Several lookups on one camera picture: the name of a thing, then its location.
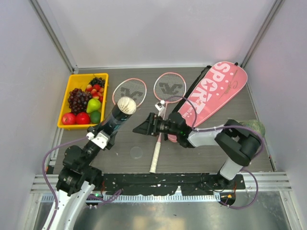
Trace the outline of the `white shuttlecock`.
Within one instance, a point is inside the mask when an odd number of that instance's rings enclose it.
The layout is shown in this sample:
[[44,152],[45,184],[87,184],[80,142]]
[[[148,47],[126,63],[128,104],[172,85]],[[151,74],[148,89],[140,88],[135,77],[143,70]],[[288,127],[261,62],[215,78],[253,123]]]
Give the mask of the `white shuttlecock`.
[[121,112],[127,115],[134,114],[137,109],[135,101],[127,96],[121,97],[117,102],[117,106],[119,107]]

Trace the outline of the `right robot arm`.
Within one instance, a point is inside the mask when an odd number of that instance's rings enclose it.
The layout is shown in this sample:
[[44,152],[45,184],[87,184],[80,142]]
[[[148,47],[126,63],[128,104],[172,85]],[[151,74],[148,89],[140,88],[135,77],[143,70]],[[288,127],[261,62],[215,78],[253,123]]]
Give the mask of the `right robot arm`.
[[177,137],[177,143],[184,148],[219,146],[228,156],[217,177],[217,183],[223,189],[234,184],[237,173],[243,167],[249,166],[263,148],[263,137],[259,132],[233,119],[212,128],[192,128],[178,112],[171,113],[167,120],[150,113],[146,120],[132,131],[154,137],[162,133],[174,135]]

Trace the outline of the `clear tube lid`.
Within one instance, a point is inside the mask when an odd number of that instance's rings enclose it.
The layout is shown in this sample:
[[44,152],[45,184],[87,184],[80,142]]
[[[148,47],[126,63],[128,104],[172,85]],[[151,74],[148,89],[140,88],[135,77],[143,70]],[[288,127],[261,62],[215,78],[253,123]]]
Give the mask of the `clear tube lid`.
[[130,156],[133,158],[133,159],[139,159],[141,158],[143,155],[143,150],[142,148],[140,147],[132,147],[131,150],[130,150]]

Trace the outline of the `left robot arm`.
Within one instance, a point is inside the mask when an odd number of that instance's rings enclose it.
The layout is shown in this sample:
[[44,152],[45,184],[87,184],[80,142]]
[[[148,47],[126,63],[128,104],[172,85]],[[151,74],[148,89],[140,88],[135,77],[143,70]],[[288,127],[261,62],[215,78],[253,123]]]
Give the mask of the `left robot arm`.
[[111,149],[115,143],[118,125],[98,124],[88,129],[84,147],[73,141],[67,143],[63,168],[59,173],[56,187],[53,188],[44,174],[46,184],[54,196],[52,209],[43,226],[44,230],[71,230],[92,191],[102,187],[101,170],[90,164],[99,151]]

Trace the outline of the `black shuttlecock tube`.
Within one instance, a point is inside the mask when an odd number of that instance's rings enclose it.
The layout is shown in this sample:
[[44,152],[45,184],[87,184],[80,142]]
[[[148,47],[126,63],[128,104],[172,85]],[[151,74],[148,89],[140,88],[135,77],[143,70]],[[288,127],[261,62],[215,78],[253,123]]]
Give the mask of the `black shuttlecock tube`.
[[111,135],[131,117],[132,115],[127,115],[120,111],[117,103],[111,110],[108,117],[100,124],[98,131],[104,130],[107,134]]

